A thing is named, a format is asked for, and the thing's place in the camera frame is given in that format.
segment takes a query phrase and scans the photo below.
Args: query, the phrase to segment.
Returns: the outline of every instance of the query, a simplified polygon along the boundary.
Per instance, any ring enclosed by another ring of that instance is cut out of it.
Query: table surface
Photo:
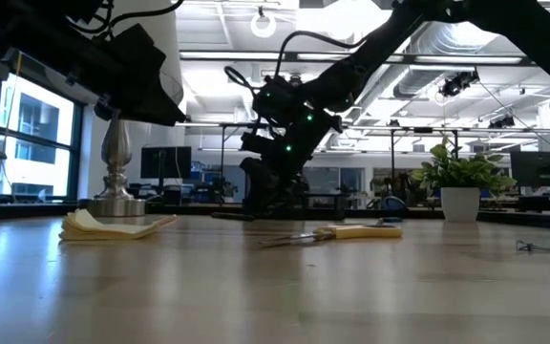
[[[0,222],[0,343],[550,343],[550,254],[515,249],[550,229],[408,221],[402,240],[257,245],[325,224],[184,216],[59,243],[60,219]]]

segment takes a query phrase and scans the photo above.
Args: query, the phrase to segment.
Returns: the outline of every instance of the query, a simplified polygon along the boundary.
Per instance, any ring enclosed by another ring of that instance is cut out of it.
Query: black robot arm
[[[390,19],[371,32],[355,53],[316,79],[297,87],[276,75],[266,80],[253,108],[259,117],[276,122],[286,132],[273,139],[243,135],[242,149],[261,154],[259,160],[248,158],[242,163],[251,180],[246,212],[266,211],[290,197],[302,167],[328,130],[342,131],[341,119],[325,109],[347,110],[369,77],[427,21],[469,21],[499,33],[550,75],[550,12],[537,0],[404,0],[394,4]]]
[[[185,115],[160,84],[166,55],[139,24],[111,40],[105,34],[89,39],[73,29],[77,25],[70,20],[90,22],[102,3],[0,0],[0,59],[16,49],[59,72],[69,84],[82,85],[100,97],[95,112],[103,119],[119,112],[123,119],[162,125],[184,121]],[[111,29],[116,20],[144,13],[123,14],[104,25]]]
[[[347,110],[368,78],[425,21],[469,21],[501,34],[550,75],[550,12],[537,0],[406,0],[360,49],[299,91],[315,106]]]

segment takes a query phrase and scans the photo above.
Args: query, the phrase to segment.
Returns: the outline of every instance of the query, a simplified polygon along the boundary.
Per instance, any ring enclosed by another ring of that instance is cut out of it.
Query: ceiling beam
[[[235,47],[233,46],[233,40],[230,37],[230,31],[228,30],[228,25],[226,24],[226,18],[224,17],[224,9],[222,7],[222,3],[216,3],[215,6],[216,11],[218,12],[218,17],[220,18],[220,22],[222,23],[222,30],[224,31],[224,37],[226,37],[228,48],[230,48],[230,50],[235,50]]]

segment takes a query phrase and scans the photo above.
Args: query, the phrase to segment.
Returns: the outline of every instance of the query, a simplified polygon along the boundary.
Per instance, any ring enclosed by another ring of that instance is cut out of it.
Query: black cable
[[[364,42],[366,42],[366,40],[369,39],[370,33],[367,34],[366,36],[362,37],[362,39],[360,39],[357,43],[349,44],[349,43],[340,42],[336,39],[333,39],[333,38],[330,38],[330,37],[325,36],[323,34],[319,34],[319,33],[315,33],[315,32],[308,32],[308,31],[293,32],[288,37],[286,37],[286,39],[284,39],[284,43],[282,43],[282,48],[279,50],[279,57],[277,58],[277,67],[275,68],[275,76],[279,75],[279,71],[282,67],[282,61],[284,59],[284,53],[286,52],[287,43],[289,43],[289,41],[291,41],[292,38],[300,36],[300,35],[304,35],[304,36],[308,36],[308,37],[311,37],[311,38],[319,39],[321,41],[327,42],[329,44],[332,44],[332,45],[340,47],[340,48],[353,49],[353,48],[357,48],[357,47],[361,46],[362,44],[364,44]]]
[[[123,20],[126,20],[126,19],[141,18],[141,17],[151,17],[151,16],[158,16],[158,15],[163,15],[163,14],[171,13],[172,11],[177,10],[178,7],[181,6],[181,4],[183,4],[183,1],[184,1],[184,0],[178,0],[175,4],[169,6],[169,7],[166,8],[166,9],[162,9],[162,10],[155,10],[155,11],[139,11],[139,12],[124,13],[124,14],[119,15],[119,16],[117,16],[116,18],[114,18],[114,20],[112,20],[111,26],[112,26],[112,28],[113,28],[117,23],[119,23],[119,22],[121,22],[121,21],[123,21]]]
[[[224,72],[232,82],[248,89],[252,93],[252,96],[254,97],[256,96],[255,91],[260,89],[260,87],[254,87],[250,85],[249,82],[245,79],[245,77],[239,71],[237,71],[236,69],[230,66],[226,66],[224,67]]]
[[[106,1],[107,1],[107,6],[109,6],[109,7],[107,8],[107,14],[105,15],[105,18],[101,17],[98,14],[96,14],[94,16],[94,18],[96,20],[101,22],[101,26],[99,26],[98,28],[94,28],[94,29],[82,28],[81,26],[75,24],[71,20],[69,21],[70,26],[72,28],[78,30],[79,32],[84,32],[84,33],[98,34],[98,33],[104,32],[107,29],[109,29],[109,31],[111,31],[112,30],[112,25],[110,24],[110,21],[112,20],[112,11],[114,10],[114,0],[106,0]]]

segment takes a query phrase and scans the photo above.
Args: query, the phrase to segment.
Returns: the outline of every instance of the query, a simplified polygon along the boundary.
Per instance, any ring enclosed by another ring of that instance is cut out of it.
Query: pipe
[[[405,51],[405,54],[475,54],[489,44],[495,34],[477,29],[470,23],[432,23]],[[435,82],[444,71],[414,70],[409,66],[390,66],[371,87],[364,97],[362,107],[370,104],[385,93],[386,97],[413,98],[425,87]]]

